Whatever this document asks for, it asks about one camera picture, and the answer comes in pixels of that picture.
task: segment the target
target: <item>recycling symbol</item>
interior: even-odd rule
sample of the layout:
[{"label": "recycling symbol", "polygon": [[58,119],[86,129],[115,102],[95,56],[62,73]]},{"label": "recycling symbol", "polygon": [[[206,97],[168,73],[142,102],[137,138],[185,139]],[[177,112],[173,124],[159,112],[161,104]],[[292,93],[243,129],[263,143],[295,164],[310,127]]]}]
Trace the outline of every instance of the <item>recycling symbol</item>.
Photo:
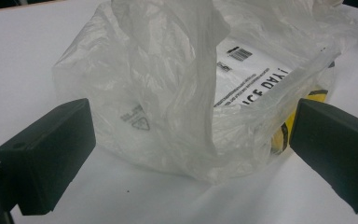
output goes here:
[{"label": "recycling symbol", "polygon": [[134,121],[132,123],[132,127],[136,128],[138,130],[145,130],[145,131],[150,130],[149,122],[147,121],[146,118],[137,119],[136,121]]}]

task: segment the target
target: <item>crumpled plastic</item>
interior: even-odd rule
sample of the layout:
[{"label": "crumpled plastic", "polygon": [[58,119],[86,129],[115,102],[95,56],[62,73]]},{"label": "crumpled plastic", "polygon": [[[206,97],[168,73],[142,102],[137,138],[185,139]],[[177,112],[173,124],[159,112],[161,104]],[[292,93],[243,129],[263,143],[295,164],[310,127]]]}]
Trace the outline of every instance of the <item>crumpled plastic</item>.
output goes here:
[{"label": "crumpled plastic", "polygon": [[[227,38],[290,74],[250,105],[213,107],[216,46]],[[61,102],[89,98],[100,147],[221,183],[266,166],[271,136],[357,38],[351,19],[312,0],[113,0],[97,8],[53,78]]]}]

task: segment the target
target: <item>translucent plastic bag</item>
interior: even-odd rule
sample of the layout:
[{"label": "translucent plastic bag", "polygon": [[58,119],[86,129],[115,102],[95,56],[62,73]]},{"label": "translucent plastic bag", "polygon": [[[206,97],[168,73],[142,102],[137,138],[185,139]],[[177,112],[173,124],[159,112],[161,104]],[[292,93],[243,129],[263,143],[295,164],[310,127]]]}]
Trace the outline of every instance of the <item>translucent plastic bag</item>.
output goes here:
[{"label": "translucent plastic bag", "polygon": [[[98,7],[53,76],[61,101],[90,99],[100,147],[219,183],[265,166],[271,136],[357,34],[310,0],[114,0]],[[219,77],[216,88],[216,46],[232,41],[287,74],[249,105],[213,107],[238,82]]]}]

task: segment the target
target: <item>white table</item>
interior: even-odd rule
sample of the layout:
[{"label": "white table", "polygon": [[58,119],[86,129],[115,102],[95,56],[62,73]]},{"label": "white table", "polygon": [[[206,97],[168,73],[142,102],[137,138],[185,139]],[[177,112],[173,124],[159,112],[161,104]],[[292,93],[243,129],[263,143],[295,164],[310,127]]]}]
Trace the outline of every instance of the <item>white table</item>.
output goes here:
[{"label": "white table", "polygon": [[[102,2],[68,0],[0,10],[0,145],[56,105],[51,66]],[[358,9],[344,7],[358,20]],[[358,45],[336,61],[328,103],[358,117]],[[358,223],[291,149],[267,169],[212,187],[146,171],[95,148],[57,204],[16,223]]]}]

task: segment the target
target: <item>plastic bag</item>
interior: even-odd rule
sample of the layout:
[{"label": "plastic bag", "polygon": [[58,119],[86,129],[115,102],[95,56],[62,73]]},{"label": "plastic bag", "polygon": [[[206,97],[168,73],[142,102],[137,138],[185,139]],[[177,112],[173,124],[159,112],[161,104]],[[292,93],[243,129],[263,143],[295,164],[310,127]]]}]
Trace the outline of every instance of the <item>plastic bag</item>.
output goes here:
[{"label": "plastic bag", "polygon": [[[349,19],[310,0],[114,0],[98,7],[53,77],[60,101],[89,98],[100,147],[219,183],[266,165],[271,136],[357,36]],[[290,72],[249,105],[213,107],[236,83],[219,77],[216,88],[225,41]]]}]

